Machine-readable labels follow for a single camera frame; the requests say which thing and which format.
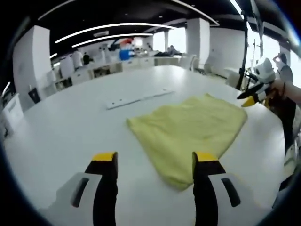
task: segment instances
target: column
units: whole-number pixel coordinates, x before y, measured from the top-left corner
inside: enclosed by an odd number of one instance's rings
[[[167,51],[167,48],[168,48],[168,31],[164,32],[164,40],[165,40],[165,51]]]
[[[196,55],[205,64],[210,52],[209,22],[195,18],[187,21],[187,53]]]
[[[40,90],[47,85],[47,73],[52,70],[49,51],[50,30],[34,26],[15,45],[13,73],[23,111],[34,105],[28,92],[37,88],[41,100],[46,96]]]

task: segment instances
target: yellow towel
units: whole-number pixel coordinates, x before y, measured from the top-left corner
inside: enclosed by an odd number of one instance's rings
[[[247,119],[233,104],[204,95],[127,119],[159,175],[179,190],[192,183],[192,152],[220,158]]]

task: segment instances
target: blue object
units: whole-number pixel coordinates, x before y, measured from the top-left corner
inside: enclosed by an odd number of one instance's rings
[[[128,50],[128,49],[120,50],[119,57],[121,60],[129,60],[130,59],[130,50]]]

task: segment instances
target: led light strip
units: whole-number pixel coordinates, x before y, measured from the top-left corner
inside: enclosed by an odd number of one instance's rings
[[[57,66],[59,66],[60,64],[61,64],[61,62],[57,62],[57,63],[53,64],[53,67],[57,67]]]
[[[47,16],[49,13],[55,11],[56,9],[58,9],[58,8],[64,6],[64,5],[68,4],[68,3],[70,3],[70,2],[74,2],[74,1],[76,1],[76,0],[69,0],[69,1],[63,2],[62,4],[60,4],[60,5],[58,5],[58,6],[54,7],[54,8],[52,8],[52,9],[49,10],[48,12],[44,13],[43,15],[41,15],[41,16],[38,18],[38,20],[40,20],[40,19],[42,19],[43,17]]]
[[[153,34],[145,34],[145,33],[116,34],[116,35],[101,37],[101,38],[98,38],[98,39],[92,39],[92,40],[89,40],[89,41],[84,41],[84,42],[81,42],[79,44],[73,45],[72,48],[77,47],[77,46],[81,46],[81,45],[84,45],[84,44],[87,44],[87,43],[90,43],[90,42],[93,42],[93,41],[99,41],[99,40],[111,39],[111,38],[118,38],[118,37],[126,37],[126,36],[153,36]]]
[[[49,58],[54,58],[55,56],[57,56],[57,53],[54,53],[53,55],[51,55]]]
[[[241,8],[239,7],[238,3],[235,0],[229,0],[231,2],[231,4],[234,6],[234,8],[236,9],[236,11],[239,13],[240,17],[242,19],[244,19],[244,15],[241,15]],[[252,31],[252,28],[249,24],[249,22],[246,23],[246,27],[248,28],[248,30]]]
[[[162,25],[162,24],[150,24],[150,23],[121,23],[121,24],[108,24],[108,25],[103,25],[103,26],[98,26],[98,27],[92,27],[88,28],[79,32],[75,32],[73,34],[69,34],[59,40],[56,40],[55,43],[59,43],[65,39],[71,38],[75,35],[82,34],[85,32],[97,30],[97,29],[102,29],[102,28],[107,28],[107,27],[119,27],[119,26],[152,26],[152,27],[163,27],[163,28],[168,28],[168,29],[176,29],[176,27],[168,26],[168,25]]]
[[[218,25],[218,26],[220,25],[217,21],[215,21],[214,19],[212,19],[210,16],[208,16],[207,14],[205,14],[205,13],[203,13],[202,11],[198,10],[197,8],[192,7],[191,5],[188,5],[188,4],[186,4],[186,3],[184,3],[184,2],[181,2],[181,1],[179,1],[179,0],[170,0],[170,1],[173,1],[173,2],[175,2],[175,3],[178,3],[178,4],[182,5],[182,6],[185,6],[185,7],[187,7],[187,8],[190,8],[190,9],[192,9],[193,11],[199,13],[200,15],[206,17],[208,20],[212,21],[212,22],[215,23],[216,25]]]
[[[5,94],[5,92],[7,91],[8,87],[10,85],[10,82],[6,85],[6,87],[4,88],[3,92],[2,92],[2,96]]]

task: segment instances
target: white table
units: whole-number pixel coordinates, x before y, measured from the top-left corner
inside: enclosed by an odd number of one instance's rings
[[[176,92],[106,110],[108,100],[162,88]],[[162,181],[127,128],[126,118],[205,93],[242,103],[236,100],[237,90],[177,66],[112,74],[65,89],[26,111],[19,129],[6,140],[13,173],[33,205],[46,208],[58,188],[76,172],[84,172],[93,155],[117,151],[118,225],[193,225],[192,186],[178,192]],[[271,207],[284,175],[282,124],[261,104],[246,112],[245,125],[220,162],[251,187],[258,203]]]

